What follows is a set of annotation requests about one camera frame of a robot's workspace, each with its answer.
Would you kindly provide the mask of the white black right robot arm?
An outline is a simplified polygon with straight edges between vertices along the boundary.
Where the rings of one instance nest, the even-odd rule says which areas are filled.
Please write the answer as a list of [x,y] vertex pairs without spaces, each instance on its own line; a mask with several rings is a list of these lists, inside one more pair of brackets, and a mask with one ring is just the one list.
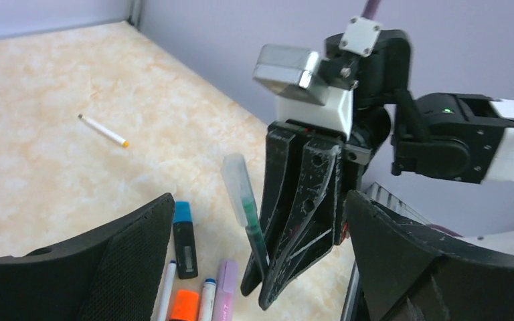
[[479,184],[514,181],[514,100],[409,91],[410,40],[370,27],[325,40],[325,56],[262,47],[254,79],[276,95],[260,226],[240,290],[267,309],[349,233],[368,320],[514,316],[514,255],[479,249],[368,199],[361,179],[385,140],[391,172]]

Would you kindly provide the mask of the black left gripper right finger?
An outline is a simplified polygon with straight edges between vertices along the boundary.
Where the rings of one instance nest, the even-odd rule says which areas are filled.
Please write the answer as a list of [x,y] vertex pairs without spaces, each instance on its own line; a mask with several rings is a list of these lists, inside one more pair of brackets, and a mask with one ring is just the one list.
[[514,255],[455,239],[359,191],[345,210],[372,320],[514,320]]

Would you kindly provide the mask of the green gel pen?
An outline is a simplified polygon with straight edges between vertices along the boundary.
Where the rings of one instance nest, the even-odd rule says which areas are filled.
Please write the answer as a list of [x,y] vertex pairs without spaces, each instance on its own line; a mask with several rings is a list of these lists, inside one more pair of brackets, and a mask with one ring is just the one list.
[[245,229],[256,265],[264,280],[270,262],[244,156],[240,153],[227,155],[222,163],[221,174],[238,224]]

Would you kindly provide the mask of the yellow capped white pen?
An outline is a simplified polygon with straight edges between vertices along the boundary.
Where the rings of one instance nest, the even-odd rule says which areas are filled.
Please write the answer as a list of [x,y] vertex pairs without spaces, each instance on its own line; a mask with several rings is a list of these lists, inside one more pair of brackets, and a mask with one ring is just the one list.
[[128,140],[123,138],[121,135],[115,133],[114,131],[108,129],[104,125],[100,124],[99,122],[84,116],[83,114],[78,115],[78,119],[81,120],[83,123],[86,124],[86,126],[90,127],[91,129],[97,131],[98,133],[104,135],[117,145],[127,148],[129,146]]

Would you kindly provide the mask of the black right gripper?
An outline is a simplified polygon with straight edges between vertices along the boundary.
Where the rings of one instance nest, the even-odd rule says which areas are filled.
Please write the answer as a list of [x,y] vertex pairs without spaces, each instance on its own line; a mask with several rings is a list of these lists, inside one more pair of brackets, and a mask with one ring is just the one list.
[[330,90],[324,106],[276,99],[260,213],[270,264],[262,280],[252,254],[240,286],[243,296],[261,287],[263,310],[344,237],[346,195],[373,157],[373,110],[355,112],[352,102],[342,89]]

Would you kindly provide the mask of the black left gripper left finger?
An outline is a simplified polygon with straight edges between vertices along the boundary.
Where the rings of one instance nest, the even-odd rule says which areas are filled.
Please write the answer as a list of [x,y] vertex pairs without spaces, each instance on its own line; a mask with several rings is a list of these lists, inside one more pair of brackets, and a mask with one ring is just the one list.
[[175,202],[166,193],[22,257],[0,257],[0,320],[149,320]]

